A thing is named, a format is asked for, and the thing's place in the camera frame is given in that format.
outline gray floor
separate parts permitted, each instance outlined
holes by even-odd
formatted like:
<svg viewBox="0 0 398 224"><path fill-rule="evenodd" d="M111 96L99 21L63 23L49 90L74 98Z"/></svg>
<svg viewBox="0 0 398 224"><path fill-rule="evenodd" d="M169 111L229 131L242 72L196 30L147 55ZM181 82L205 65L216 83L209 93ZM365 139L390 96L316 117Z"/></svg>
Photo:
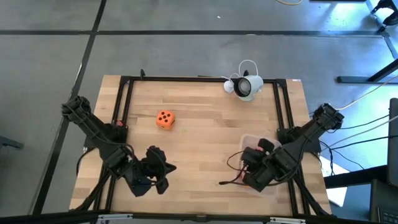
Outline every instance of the gray floor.
<svg viewBox="0 0 398 224"><path fill-rule="evenodd" d="M1 1L0 29L91 29L99 5L100 1ZM268 0L109 0L99 29L334 31L377 26L365 3L304 0L290 7ZM393 40L396 32L395 27L389 29ZM25 143L20 151L0 151L2 217L29 212L60 122L60 104L72 89L87 40L85 35L0 36L0 135ZM243 59L256 61L264 78L301 79L310 111L324 102L342 107L375 88L336 84L337 76L372 75L393 60L384 39L375 36L97 36L80 94L94 104L103 75L138 75L141 68L148 76L229 75ZM249 65L247 69L254 72ZM396 86L380 88L343 111L344 126L388 114L389 99L396 96ZM322 139L333 143L362 130L338 131ZM386 135L387 126L347 143ZM83 140L83 133L71 125L44 212L68 209ZM386 163L386 145L378 141L340 152L364 167L379 166ZM360 169L339 155L335 162L348 170ZM358 192L349 190L345 207L333 207L333 212L366 218L352 199Z"/></svg>

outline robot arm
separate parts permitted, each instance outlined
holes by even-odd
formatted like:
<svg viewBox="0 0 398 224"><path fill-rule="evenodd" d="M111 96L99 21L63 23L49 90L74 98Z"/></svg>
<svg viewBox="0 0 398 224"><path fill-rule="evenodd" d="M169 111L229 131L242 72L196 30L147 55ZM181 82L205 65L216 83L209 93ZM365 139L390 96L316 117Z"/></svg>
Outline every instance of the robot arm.
<svg viewBox="0 0 398 224"><path fill-rule="evenodd" d="M158 147L148 148L147 157L140 161L130 145L121 143L120 136L126 135L127 129L104 124L91 113L90 102L81 96L62 105L62 116L90 138L110 174L117 179L123 177L136 197L144 195L152 186L156 186L159 194L166 191L169 183L165 176L176 167L166 163L166 156Z"/></svg>
<svg viewBox="0 0 398 224"><path fill-rule="evenodd" d="M339 129L343 118L344 116L332 106L324 104L314 112L311 121L301 128L296 127L288 131L283 140L286 144L281 147L274 149L271 142L261 139L258 146L262 147L263 151L245 148L241 156L246 167L243 183L261 192L272 180L282 183L294 179L314 211L326 215L296 173L307 144L318 139L329 129Z"/></svg>

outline desk leg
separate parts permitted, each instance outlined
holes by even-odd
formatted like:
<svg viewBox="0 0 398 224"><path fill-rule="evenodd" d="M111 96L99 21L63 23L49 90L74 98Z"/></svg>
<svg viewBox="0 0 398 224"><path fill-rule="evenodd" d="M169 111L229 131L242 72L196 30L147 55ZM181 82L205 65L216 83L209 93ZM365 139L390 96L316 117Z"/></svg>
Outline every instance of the desk leg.
<svg viewBox="0 0 398 224"><path fill-rule="evenodd" d="M389 65L378 71L371 77L354 77L354 76L343 76L337 77L338 83L355 83L355 84L382 84L381 80L392 72L398 69L398 59L395 59ZM389 84L398 84L398 79L389 82Z"/></svg>
<svg viewBox="0 0 398 224"><path fill-rule="evenodd" d="M326 189L367 184L373 179L386 182L387 165L349 172L347 174L333 175L323 179L325 180Z"/></svg>

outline wooden tabletop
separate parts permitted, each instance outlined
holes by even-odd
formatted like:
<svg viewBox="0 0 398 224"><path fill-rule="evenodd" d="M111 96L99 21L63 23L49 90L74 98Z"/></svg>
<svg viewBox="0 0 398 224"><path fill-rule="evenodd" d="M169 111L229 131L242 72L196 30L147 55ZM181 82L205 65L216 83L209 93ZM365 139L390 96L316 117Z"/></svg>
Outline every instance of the wooden tabletop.
<svg viewBox="0 0 398 224"><path fill-rule="evenodd" d="M95 107L95 115L111 121L120 76L105 75ZM300 80L287 80L290 104L296 126L308 118ZM287 117L280 92L284 123ZM159 129L155 117L160 110L175 113L171 131ZM119 119L123 112L121 106ZM261 193L240 185L218 185L231 180L236 171L226 165L227 158L240 150L244 134L276 138L278 129L274 92L271 84L251 102L227 94L222 83L135 81L127 120L127 142L139 159L155 145L165 152L167 162L177 170L167 175L169 188L158 195L153 187L142 197L135 197L124 180L116 182L113 212L205 213L219 215L291 215L287 184L266 187ZM239 159L231 165L239 167ZM102 161L98 150L83 158L70 208L79 206L98 182ZM318 203L330 212L319 161L305 153L302 161L305 183ZM303 212L296 187L298 210ZM104 208L108 186L101 199Z"/></svg>

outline orange cube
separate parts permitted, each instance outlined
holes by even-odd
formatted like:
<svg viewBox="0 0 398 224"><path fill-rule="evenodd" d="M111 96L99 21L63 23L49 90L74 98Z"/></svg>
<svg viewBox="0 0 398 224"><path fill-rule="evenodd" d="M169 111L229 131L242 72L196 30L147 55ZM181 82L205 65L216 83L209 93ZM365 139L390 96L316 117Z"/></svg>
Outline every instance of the orange cube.
<svg viewBox="0 0 398 224"><path fill-rule="evenodd" d="M162 110L156 117L156 125L162 129L171 130L175 121L175 115L171 111Z"/></svg>

